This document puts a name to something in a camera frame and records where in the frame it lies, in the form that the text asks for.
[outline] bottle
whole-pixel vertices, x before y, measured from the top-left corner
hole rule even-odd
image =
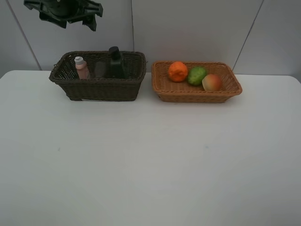
[[[79,74],[79,79],[90,79],[90,72],[86,61],[84,61],[81,56],[75,57],[74,61],[77,73]]]
[[[126,70],[123,62],[123,55],[119,51],[117,46],[113,46],[109,49],[109,54],[111,55],[111,75],[118,79],[128,79]]]

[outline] wicker basket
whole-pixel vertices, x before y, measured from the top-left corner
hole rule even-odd
[[[223,103],[230,97],[241,94],[242,88],[233,71],[224,63],[184,62],[188,70],[195,66],[206,68],[207,73],[217,74],[222,79],[222,90],[204,91],[202,86],[187,82],[172,82],[167,77],[169,66],[174,61],[157,61],[152,65],[152,87],[161,100],[167,102]]]
[[[110,78],[110,55],[108,51],[77,51],[66,53],[55,65],[49,79],[59,85],[70,100],[133,101],[137,98],[141,82],[146,72],[143,53],[123,51],[124,64],[129,79]],[[74,58],[81,56],[87,62],[91,78],[80,80]],[[95,65],[103,67],[103,78],[95,78]]]

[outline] light brown wicker basket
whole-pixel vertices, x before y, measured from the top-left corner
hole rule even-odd
[[[172,82],[167,76],[174,61],[156,61],[152,65],[152,87],[161,100],[167,102],[223,103],[242,93],[242,88],[233,71],[220,62],[183,62],[188,70],[195,66],[206,68],[208,74],[217,74],[222,79],[219,91],[204,91],[202,86],[192,86],[186,81]]]

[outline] white table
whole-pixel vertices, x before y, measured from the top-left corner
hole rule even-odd
[[[301,85],[238,75],[224,104],[73,102],[0,79],[1,226],[301,225]]]

